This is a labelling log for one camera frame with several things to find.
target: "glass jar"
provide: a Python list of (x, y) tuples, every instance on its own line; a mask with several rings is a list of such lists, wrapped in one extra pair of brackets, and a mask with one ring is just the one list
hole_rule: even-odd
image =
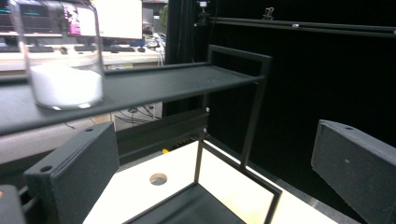
[(98, 20), (89, 0), (9, 0), (38, 105), (80, 109), (103, 99)]

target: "desk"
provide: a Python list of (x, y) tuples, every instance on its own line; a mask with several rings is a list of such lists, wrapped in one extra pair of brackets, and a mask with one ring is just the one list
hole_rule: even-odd
[[(123, 223), (188, 186), (193, 182), (196, 155), (197, 142), (116, 173), (84, 224)], [(199, 184), (246, 223), (263, 223), (272, 193), (206, 150), (202, 162)], [(157, 173), (165, 174), (167, 182), (150, 184), (150, 177)], [(282, 191), (272, 223), (335, 223)]]
[[(55, 49), (54, 52), (40, 53), (43, 60), (63, 56), (58, 50), (59, 46), (52, 47)], [(74, 51), (74, 45), (66, 46), (66, 48), (69, 54), (77, 54)], [(162, 59), (160, 53), (150, 49), (146, 49), (145, 52), (111, 53), (104, 51), (102, 52), (102, 57), (105, 70), (158, 65)], [(25, 64), (21, 53), (0, 53), (0, 76), (25, 74), (24, 70)]]

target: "black panel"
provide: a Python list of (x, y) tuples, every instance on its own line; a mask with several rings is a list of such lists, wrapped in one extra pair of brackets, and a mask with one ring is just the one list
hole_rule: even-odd
[(48, 223), (82, 223), (119, 168), (113, 123), (92, 126), (24, 174)]
[(208, 115), (197, 109), (117, 132), (120, 163), (196, 138), (207, 126)]
[(350, 126), (321, 120), (312, 166), (367, 222), (396, 222), (395, 147)]
[(193, 184), (126, 223), (245, 223), (199, 184)]

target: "metal rod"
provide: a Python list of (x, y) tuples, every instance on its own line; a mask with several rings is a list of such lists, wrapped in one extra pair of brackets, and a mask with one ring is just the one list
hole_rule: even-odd
[[(202, 97), (202, 108), (206, 111), (206, 113), (209, 113), (207, 110), (207, 105), (208, 105), (208, 95), (205, 94)], [(204, 150), (205, 132), (206, 129), (202, 130), (201, 133), (199, 134), (197, 159), (195, 162), (195, 175), (194, 175), (194, 182), (196, 183), (198, 183), (199, 181), (199, 174), (201, 171), (201, 161), (202, 161), (202, 153)]]
[(254, 139), (254, 133), (257, 128), (257, 121), (260, 115), (260, 109), (262, 107), (262, 100), (264, 96), (266, 79), (258, 82), (258, 87), (254, 96), (253, 106), (251, 108), (250, 119), (247, 126), (247, 135), (245, 137), (244, 147), (242, 149), (242, 159), (240, 169), (245, 169), (248, 165), (248, 158), (250, 156), (250, 150)]
[(386, 37), (386, 38), (396, 38), (396, 28), (386, 27), (377, 28), (367, 27), (367, 29), (361, 29), (360, 27), (334, 25), (326, 24), (324, 26), (318, 27), (311, 26), (309, 24), (304, 24), (301, 22), (295, 22), (290, 24), (283, 23), (268, 23), (264, 22), (246, 22), (246, 21), (216, 21), (216, 24), (226, 24), (226, 25), (240, 25), (246, 27), (261, 27), (261, 28), (271, 28), (279, 30), (294, 30), (294, 31), (306, 31), (306, 32), (316, 32), (325, 34), (337, 34), (337, 35), (360, 35), (360, 36), (373, 36), (373, 37)]

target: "black metal frame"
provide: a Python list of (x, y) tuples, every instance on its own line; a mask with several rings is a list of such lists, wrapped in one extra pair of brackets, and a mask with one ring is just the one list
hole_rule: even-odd
[[(197, 159), (195, 164), (195, 174), (194, 174), (194, 183), (199, 182), (199, 174), (201, 169), (201, 160), (204, 148), (207, 149), (209, 152), (220, 158), (222, 161), (226, 162), (227, 164), (231, 165), (241, 174), (247, 176), (263, 188), (269, 190), (271, 193), (274, 194), (273, 200), (271, 202), (269, 211), (267, 216), (264, 220), (264, 223), (271, 223), (271, 220), (274, 216), (277, 203), (281, 196), (282, 190), (277, 188), (276, 186), (272, 185), (271, 183), (267, 182), (266, 180), (260, 178), (259, 176), (255, 175), (254, 173), (248, 170), (248, 158), (250, 155), (250, 150), (253, 142), (254, 133), (256, 130), (256, 124), (259, 117), (260, 108), (262, 105), (263, 95), (265, 85), (268, 79), (269, 73), (269, 66), (271, 62), (271, 58), (268, 56), (250, 53), (242, 50), (237, 49), (227, 49), (224, 47), (219, 46), (210, 46), (209, 47), (209, 63), (214, 62), (214, 53), (217, 54), (227, 54), (235, 57), (240, 57), (248, 60), (252, 60), (255, 62), (261, 63), (262, 67), (259, 74), (256, 77), (246, 77), (242, 74), (235, 74), (235, 78), (240, 78), (239, 76), (243, 76), (241, 80), (237, 80), (235, 82), (228, 82), (223, 81), (221, 84), (216, 84), (211, 88), (202, 88), (201, 90), (192, 90), (187, 93), (179, 93), (178, 95), (172, 95), (169, 93), (170, 96), (163, 96), (163, 99), (178, 99), (182, 97), (189, 97), (191, 95), (203, 95), (202, 98), (202, 108), (184, 112), (181, 114), (174, 115), (172, 117), (166, 117), (161, 120), (157, 120), (155, 122), (135, 127), (131, 130), (127, 130), (124, 132), (118, 133), (117, 138), (120, 140), (118, 142), (124, 141), (128, 144), (129, 149), (127, 146), (120, 146), (120, 161), (121, 163), (125, 163), (127, 161), (136, 160), (141, 158), (150, 152), (153, 152), (154, 148), (158, 147), (166, 147), (169, 146), (180, 139), (189, 139), (189, 138), (196, 138), (198, 137), (198, 150), (197, 150)], [(172, 66), (164, 68), (163, 71), (168, 70), (167, 72), (170, 73), (173, 70), (183, 69), (183, 68), (191, 68), (194, 69), (195, 67), (200, 68), (202, 64), (198, 65), (181, 65), (181, 66)], [(136, 76), (145, 75), (147, 71), (137, 71), (135, 73)], [(205, 143), (205, 135), (206, 130), (205, 127), (207, 125), (207, 118), (209, 116), (209, 109), (208, 106), (208, 94), (213, 91), (221, 91), (230, 89), (236, 86), (243, 86), (247, 84), (255, 83), (257, 85), (257, 89), (255, 92), (253, 106), (251, 108), (251, 114), (247, 126), (247, 133), (245, 136), (245, 143), (242, 151), (242, 159), (240, 164), (230, 160), (228, 157), (224, 156), (223, 154), (219, 153), (213, 147)], [(104, 112), (104, 109), (98, 109), (96, 112)]]
[(236, 18), (215, 18), (212, 20), (212, 22), (214, 22), (215, 24), (253, 26), (259, 28), (307, 31), (325, 34), (363, 35), (386, 38), (396, 37), (396, 35), (394, 34), (396, 27), (386, 26), (329, 24), (303, 21), (266, 21)]

